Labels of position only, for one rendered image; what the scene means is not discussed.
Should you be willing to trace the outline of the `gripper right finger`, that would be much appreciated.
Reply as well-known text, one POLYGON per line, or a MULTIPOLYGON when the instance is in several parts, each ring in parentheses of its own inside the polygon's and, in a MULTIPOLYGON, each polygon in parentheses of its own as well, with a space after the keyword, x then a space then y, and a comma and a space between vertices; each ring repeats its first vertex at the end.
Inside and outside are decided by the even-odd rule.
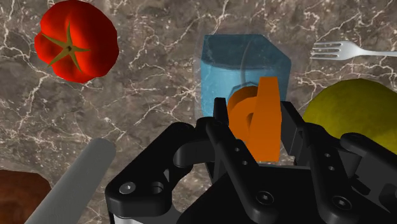
POLYGON ((331 136, 281 102, 282 143, 311 171, 325 224, 397 224, 397 155, 363 134, 331 136))

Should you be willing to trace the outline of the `red tomato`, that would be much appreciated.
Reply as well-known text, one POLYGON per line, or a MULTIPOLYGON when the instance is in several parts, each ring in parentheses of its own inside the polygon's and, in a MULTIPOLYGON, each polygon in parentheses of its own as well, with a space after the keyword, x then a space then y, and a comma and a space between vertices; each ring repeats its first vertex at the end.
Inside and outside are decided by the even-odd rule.
POLYGON ((118 58, 112 21, 90 3, 55 3, 43 15, 40 27, 34 38, 38 58, 64 80, 86 83, 104 76, 118 58))

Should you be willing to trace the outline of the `brown round object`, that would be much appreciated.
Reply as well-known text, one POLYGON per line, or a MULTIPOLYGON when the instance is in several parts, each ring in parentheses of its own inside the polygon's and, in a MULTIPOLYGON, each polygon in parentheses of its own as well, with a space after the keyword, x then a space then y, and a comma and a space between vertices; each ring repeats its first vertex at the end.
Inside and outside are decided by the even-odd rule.
POLYGON ((50 190, 37 173, 0 170, 0 224, 24 224, 50 190))

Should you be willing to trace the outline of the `yellow-green lemon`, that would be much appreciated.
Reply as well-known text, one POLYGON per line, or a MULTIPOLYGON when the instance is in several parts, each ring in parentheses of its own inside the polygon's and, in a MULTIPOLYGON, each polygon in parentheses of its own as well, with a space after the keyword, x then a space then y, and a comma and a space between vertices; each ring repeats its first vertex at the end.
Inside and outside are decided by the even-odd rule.
POLYGON ((336 138, 363 134, 397 154, 397 92, 376 81, 344 80, 323 89, 309 102, 303 119, 336 138))

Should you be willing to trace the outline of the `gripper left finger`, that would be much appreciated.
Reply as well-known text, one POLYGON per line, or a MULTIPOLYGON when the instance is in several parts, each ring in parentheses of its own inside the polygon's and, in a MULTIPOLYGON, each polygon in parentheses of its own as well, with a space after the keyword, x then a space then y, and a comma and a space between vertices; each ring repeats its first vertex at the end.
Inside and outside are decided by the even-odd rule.
POLYGON ((228 126, 226 102, 192 126, 168 126, 107 185, 111 224, 275 224, 275 194, 255 178, 260 170, 228 126), (205 163, 212 185, 185 212, 172 191, 195 164, 205 163))

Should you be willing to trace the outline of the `silver fork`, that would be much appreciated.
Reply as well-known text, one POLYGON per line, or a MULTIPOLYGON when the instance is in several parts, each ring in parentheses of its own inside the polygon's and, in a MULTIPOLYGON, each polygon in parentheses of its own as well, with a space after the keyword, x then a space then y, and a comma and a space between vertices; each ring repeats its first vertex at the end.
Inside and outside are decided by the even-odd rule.
POLYGON ((315 60, 347 60, 359 56, 397 57, 397 51, 371 51, 352 41, 329 41, 314 43, 310 53, 310 59, 315 60))

